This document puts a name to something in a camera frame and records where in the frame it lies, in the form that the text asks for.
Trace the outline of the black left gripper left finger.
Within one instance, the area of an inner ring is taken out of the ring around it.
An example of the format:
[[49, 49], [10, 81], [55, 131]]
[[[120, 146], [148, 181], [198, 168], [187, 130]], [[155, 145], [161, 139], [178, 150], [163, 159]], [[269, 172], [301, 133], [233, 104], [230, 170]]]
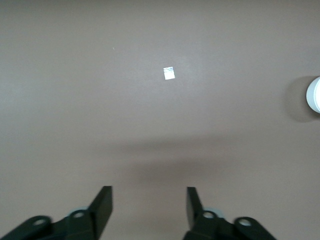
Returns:
[[72, 211], [63, 219], [36, 215], [9, 231], [2, 240], [98, 240], [113, 212], [113, 187], [103, 186], [85, 209]]

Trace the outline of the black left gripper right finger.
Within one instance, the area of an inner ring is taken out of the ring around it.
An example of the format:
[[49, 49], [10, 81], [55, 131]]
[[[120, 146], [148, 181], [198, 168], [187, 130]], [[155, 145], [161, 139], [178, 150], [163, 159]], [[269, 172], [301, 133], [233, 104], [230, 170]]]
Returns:
[[215, 211], [204, 208], [197, 189], [186, 188], [186, 213], [189, 230], [184, 240], [274, 240], [275, 237], [257, 220], [247, 216], [233, 223]]

